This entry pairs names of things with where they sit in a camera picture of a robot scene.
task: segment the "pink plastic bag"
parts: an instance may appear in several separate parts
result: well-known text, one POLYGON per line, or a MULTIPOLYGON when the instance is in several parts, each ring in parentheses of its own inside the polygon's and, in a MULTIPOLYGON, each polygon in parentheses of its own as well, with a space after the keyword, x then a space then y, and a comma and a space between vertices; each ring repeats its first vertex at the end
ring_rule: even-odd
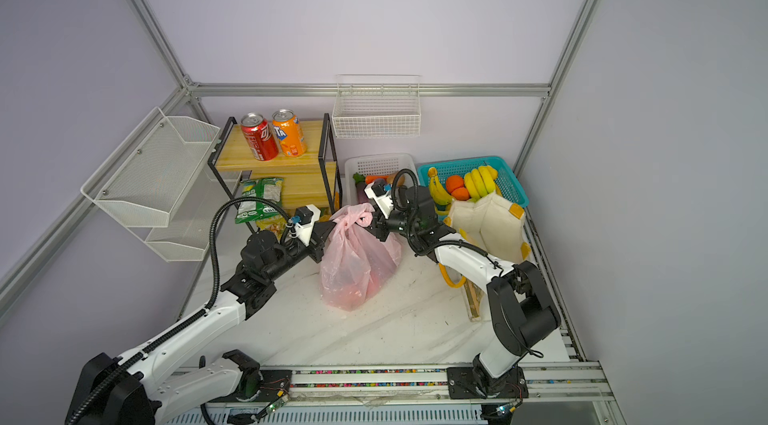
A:
POLYGON ((389 280, 402 257, 393 234, 385 242, 362 227, 371 225, 373 206, 347 206, 331 217, 336 226, 320 262, 322 300, 333 307, 354 310, 374 296, 389 280))

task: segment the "orange can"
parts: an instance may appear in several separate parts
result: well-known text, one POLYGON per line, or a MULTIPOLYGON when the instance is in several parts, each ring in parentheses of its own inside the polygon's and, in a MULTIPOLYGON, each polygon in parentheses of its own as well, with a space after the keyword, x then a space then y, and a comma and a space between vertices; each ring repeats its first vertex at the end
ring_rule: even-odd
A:
POLYGON ((304 132, 301 130, 299 117, 293 110, 278 110, 272 115, 272 125, 275 127, 275 136, 280 141, 280 148, 289 157, 302 156, 306 152, 304 132))

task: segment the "white wall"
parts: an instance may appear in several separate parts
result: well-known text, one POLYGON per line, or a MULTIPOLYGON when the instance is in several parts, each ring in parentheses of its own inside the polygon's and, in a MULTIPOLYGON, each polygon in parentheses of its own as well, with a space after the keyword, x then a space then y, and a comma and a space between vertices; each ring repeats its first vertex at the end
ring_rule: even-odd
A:
MULTIPOLYGON (((0 0, 0 275, 173 90, 125 0, 0 0)), ((193 275, 92 213, 0 328, 0 422, 62 423, 84 363, 167 327, 193 275)))
MULTIPOLYGON (((333 97, 205 97, 218 126, 249 112, 271 116, 292 109, 302 120, 321 119, 333 110, 333 97)), ((522 148, 540 99, 537 97, 424 97, 422 133, 407 139, 336 139, 339 163, 350 157, 407 152, 415 163, 487 155, 512 166, 522 148)))
POLYGON ((628 423, 764 423, 768 2, 604 0, 532 218, 628 423))
POLYGON ((198 82, 547 83, 582 0, 149 0, 198 82))

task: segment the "can lid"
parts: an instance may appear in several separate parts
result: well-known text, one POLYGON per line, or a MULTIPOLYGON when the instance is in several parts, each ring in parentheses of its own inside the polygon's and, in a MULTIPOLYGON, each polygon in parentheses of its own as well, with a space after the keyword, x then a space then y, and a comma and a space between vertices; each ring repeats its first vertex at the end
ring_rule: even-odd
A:
POLYGON ((293 113, 293 110, 280 109, 272 115, 272 120, 275 122, 286 122, 287 120, 293 119, 294 115, 295 113, 293 113))
POLYGON ((248 113, 240 119, 240 124, 246 127, 255 127, 262 122, 264 122, 264 117, 258 113, 248 113))

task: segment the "coca-cola can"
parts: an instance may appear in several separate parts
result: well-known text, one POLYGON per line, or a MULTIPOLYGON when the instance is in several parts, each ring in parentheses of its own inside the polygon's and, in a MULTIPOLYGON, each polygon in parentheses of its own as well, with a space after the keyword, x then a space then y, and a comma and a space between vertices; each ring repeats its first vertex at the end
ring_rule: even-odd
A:
POLYGON ((248 142, 256 160, 266 162, 277 157, 277 144, 272 138, 270 123, 263 116, 258 113, 245 115, 240 120, 240 129, 243 130, 245 141, 248 142))

